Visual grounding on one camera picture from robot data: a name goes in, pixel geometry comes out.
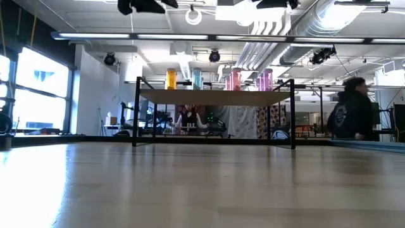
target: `blue cylinder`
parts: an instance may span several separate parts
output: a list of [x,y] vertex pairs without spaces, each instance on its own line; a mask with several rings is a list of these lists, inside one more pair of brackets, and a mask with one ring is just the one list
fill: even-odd
[[192,69],[192,89],[200,90],[203,89],[203,76],[200,68]]

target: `hood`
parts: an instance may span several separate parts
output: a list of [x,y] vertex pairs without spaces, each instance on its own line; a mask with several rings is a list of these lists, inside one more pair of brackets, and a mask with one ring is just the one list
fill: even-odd
[[363,94],[361,94],[359,91],[353,91],[353,92],[338,92],[337,93],[338,97],[339,97],[339,102],[344,102],[347,101],[348,99],[361,99],[361,98],[365,98],[366,96],[364,96]]

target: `woman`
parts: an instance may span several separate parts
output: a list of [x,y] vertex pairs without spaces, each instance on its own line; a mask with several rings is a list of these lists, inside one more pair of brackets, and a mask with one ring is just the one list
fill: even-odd
[[180,112],[180,116],[176,123],[177,127],[182,127],[182,133],[184,132],[197,132],[197,127],[199,129],[208,128],[209,124],[202,124],[200,116],[196,112],[194,105],[185,105],[183,110]]

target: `ceiling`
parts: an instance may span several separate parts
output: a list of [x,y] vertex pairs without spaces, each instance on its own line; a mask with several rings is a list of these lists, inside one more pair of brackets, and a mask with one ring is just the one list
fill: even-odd
[[[34,0],[14,0],[21,7],[34,14]],[[94,1],[74,0],[39,0],[38,17],[59,31],[77,32],[157,32],[179,34],[249,34],[252,25],[242,27],[236,22],[218,21],[215,16],[202,14],[202,22],[190,25],[185,21],[188,6],[180,6],[181,10],[168,9],[165,15],[150,13],[133,13],[131,17],[123,16],[118,12],[116,4],[107,4]],[[315,0],[301,0],[301,6],[292,11],[292,23],[309,8]],[[341,36],[405,36],[405,1],[390,0],[390,11],[381,14],[361,13],[350,25],[341,30]],[[206,5],[199,7],[214,13],[216,1],[205,1]],[[382,8],[366,9],[365,11],[379,11]],[[138,53],[147,63],[144,72],[147,75],[164,75],[167,68],[180,69],[178,63],[166,61],[170,51],[168,41],[92,41],[96,56],[103,57],[106,46],[126,45],[136,46]],[[200,67],[205,72],[216,73],[220,64],[237,61],[244,47],[241,42],[192,42],[193,52],[197,53],[190,67]],[[208,56],[211,49],[218,49],[221,54],[221,63],[210,63]],[[338,58],[333,57],[324,65],[313,69],[308,64],[308,58],[298,63],[298,67],[291,68],[283,77],[298,79],[298,83],[319,82],[332,83],[336,78],[344,79],[347,71],[360,75],[373,82],[374,70],[381,67],[379,64],[390,61],[392,58],[405,58],[405,46],[362,46],[338,45],[336,46]],[[132,53],[117,53],[122,61],[130,60]]]

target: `person in black hoodie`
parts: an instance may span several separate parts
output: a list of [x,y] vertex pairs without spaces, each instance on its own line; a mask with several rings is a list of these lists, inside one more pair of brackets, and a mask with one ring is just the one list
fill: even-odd
[[343,83],[344,92],[338,93],[339,102],[328,119],[328,130],[338,139],[375,139],[371,101],[367,96],[366,81],[352,77]]

